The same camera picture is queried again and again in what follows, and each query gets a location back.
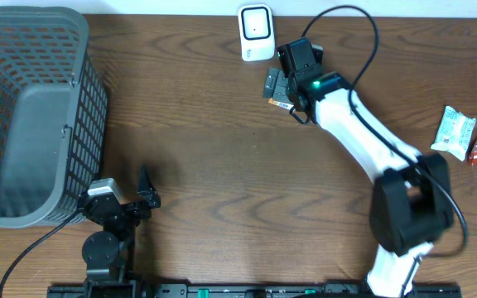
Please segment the orange white snack packet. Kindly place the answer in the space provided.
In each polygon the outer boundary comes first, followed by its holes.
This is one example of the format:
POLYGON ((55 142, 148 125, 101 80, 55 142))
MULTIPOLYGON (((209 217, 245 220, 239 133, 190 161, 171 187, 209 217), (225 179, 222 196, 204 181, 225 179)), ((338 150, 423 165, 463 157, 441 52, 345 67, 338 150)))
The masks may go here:
POLYGON ((272 105, 284 108, 286 110, 291 110, 293 108, 293 104, 287 101, 277 101, 275 99, 269 99, 268 102, 272 105))

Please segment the dark grey plastic basket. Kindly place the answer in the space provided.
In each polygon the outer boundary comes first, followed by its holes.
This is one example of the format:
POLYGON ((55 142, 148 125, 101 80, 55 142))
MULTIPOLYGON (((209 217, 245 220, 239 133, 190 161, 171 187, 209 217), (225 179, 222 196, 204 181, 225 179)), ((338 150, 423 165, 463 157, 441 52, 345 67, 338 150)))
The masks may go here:
POLYGON ((0 228, 57 225, 99 175, 108 97, 66 7, 0 7, 0 228))

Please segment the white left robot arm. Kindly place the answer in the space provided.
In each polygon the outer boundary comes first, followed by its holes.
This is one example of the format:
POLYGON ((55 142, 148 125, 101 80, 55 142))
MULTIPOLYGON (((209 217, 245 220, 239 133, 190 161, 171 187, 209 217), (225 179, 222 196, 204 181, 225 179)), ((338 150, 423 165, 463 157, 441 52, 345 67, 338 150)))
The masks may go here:
POLYGON ((137 194, 140 200, 122 204, 122 192, 114 179, 92 182, 78 203, 77 210, 102 230, 83 244, 86 263, 86 297, 152 297, 152 287, 133 271, 136 227, 150 219, 161 198, 141 166, 137 194))

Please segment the light blue wipes packet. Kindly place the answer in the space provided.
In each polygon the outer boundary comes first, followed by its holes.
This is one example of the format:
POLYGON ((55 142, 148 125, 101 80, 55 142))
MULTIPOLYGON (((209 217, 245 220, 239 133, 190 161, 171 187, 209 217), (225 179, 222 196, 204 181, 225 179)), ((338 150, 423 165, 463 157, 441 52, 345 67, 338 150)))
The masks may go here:
POLYGON ((449 152, 464 161, 475 124, 475 118, 469 118, 451 106, 446 106, 431 149, 449 152))

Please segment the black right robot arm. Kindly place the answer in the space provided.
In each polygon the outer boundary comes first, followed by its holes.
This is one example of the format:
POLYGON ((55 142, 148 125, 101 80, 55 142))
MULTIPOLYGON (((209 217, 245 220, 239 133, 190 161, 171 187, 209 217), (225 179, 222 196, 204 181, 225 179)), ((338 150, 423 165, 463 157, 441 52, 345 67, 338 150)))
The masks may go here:
POLYGON ((343 76, 323 71, 322 56, 305 37, 277 48, 290 114, 304 113, 299 123, 335 137, 371 180, 369 221, 378 251, 366 282, 374 296, 409 296, 421 260, 454 223, 448 165, 392 134, 343 76))

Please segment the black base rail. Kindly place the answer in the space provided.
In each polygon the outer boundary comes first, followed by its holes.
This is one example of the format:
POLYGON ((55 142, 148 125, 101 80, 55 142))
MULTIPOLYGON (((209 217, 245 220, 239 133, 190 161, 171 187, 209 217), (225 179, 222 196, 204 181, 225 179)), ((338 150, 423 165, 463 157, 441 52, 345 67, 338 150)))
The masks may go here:
POLYGON ((130 286, 114 288, 86 286, 50 286, 48 298, 63 297, 147 297, 147 298, 288 298, 288 297, 372 297, 364 282, 329 281, 323 285, 186 285, 159 284, 140 286, 139 294, 130 286))

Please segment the white barcode scanner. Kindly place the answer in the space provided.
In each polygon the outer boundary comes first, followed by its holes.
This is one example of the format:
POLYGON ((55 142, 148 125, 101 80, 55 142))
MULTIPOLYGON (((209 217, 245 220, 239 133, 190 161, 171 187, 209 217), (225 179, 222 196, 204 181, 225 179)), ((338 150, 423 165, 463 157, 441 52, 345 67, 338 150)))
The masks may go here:
POLYGON ((275 53, 272 10, 265 4, 242 6, 238 28, 243 61, 270 60, 275 53))

